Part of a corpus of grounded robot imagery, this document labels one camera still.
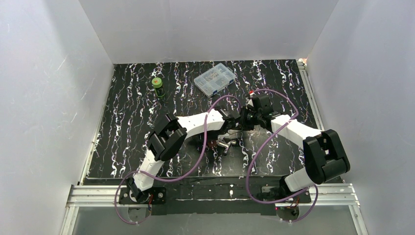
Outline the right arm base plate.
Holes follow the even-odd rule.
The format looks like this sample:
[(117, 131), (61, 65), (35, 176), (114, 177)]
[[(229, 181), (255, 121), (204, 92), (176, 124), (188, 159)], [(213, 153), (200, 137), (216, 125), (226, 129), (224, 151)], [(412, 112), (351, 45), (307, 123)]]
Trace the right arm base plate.
[[(263, 202), (270, 202), (275, 200), (281, 200), (285, 197), (292, 195), (293, 192), (285, 191), (279, 187), (264, 186), (261, 188), (260, 193), (256, 194), (258, 200)], [(287, 198), (281, 201), (282, 206), (275, 206), (277, 216), (280, 220), (286, 222), (293, 222), (298, 220), (300, 215), (300, 204), (311, 203), (311, 197), (309, 190), (306, 190), (302, 194)]]

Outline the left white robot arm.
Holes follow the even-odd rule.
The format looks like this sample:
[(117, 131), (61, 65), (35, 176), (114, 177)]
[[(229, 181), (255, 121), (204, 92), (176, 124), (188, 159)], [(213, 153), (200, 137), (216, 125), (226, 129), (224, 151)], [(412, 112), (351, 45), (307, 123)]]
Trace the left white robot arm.
[(144, 202), (162, 165), (179, 153), (186, 139), (201, 135), (204, 131), (214, 136), (223, 135), (228, 130), (241, 127), (240, 121), (238, 112), (221, 107), (186, 117), (162, 116), (148, 137), (147, 150), (138, 173), (126, 180), (131, 198), (138, 203)]

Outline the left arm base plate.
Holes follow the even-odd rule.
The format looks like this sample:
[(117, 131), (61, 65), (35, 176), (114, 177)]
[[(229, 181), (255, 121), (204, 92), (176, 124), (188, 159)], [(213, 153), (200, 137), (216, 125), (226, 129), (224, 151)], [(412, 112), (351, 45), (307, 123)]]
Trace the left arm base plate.
[(165, 187), (153, 187), (145, 192), (139, 192), (138, 199), (135, 197), (137, 192), (137, 190), (130, 189), (129, 187), (121, 188), (117, 201), (119, 205), (127, 205), (131, 208), (129, 216), (134, 216), (134, 219), (138, 219), (138, 212), (142, 212), (144, 218), (147, 218), (152, 214), (154, 205), (166, 203), (167, 192)]

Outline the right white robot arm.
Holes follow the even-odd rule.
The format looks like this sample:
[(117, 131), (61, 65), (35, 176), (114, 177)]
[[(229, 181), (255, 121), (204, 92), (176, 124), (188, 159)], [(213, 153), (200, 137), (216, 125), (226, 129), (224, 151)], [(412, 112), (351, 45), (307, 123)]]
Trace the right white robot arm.
[(291, 195), (313, 184), (320, 185), (350, 171), (349, 160), (336, 131), (315, 129), (274, 111), (267, 95), (251, 94), (241, 116), (244, 130), (260, 126), (303, 150), (304, 167), (282, 177), (277, 190), (280, 196)]

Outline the red weekly pill organizer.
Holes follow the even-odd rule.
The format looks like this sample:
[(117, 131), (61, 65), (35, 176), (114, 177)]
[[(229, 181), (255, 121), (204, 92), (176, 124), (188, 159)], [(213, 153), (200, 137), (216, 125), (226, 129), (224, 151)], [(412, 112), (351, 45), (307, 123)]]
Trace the red weekly pill organizer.
[(217, 147), (217, 140), (209, 140), (209, 141), (207, 141), (207, 146), (209, 148), (215, 148), (215, 147)]

